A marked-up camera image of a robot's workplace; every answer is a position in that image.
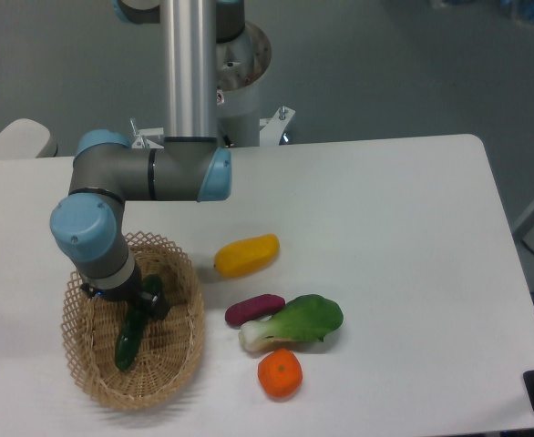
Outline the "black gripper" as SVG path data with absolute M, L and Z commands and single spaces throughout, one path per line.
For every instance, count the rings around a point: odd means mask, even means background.
M 155 320 L 165 320 L 169 314 L 171 306 L 164 293 L 149 293 L 142 291 L 141 282 L 142 276 L 140 269 L 134 268 L 129 278 L 117 287 L 102 289 L 84 281 L 81 284 L 80 289 L 89 299 L 99 296 L 101 299 L 110 302 L 125 301 L 131 306 L 137 307 L 140 305 L 140 308 L 151 318 Z

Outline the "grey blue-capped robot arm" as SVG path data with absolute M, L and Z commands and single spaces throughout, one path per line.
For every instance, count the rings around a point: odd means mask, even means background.
M 241 1 L 117 1 L 132 24 L 158 24 L 164 42 L 166 116 L 158 148 L 119 133 L 86 133 L 68 194 L 50 216 L 58 247 L 89 296 L 125 301 L 161 320 L 163 297 L 147 292 L 121 228 L 127 201 L 220 201 L 231 193 L 231 155 L 219 145 L 216 46 L 245 27 Z

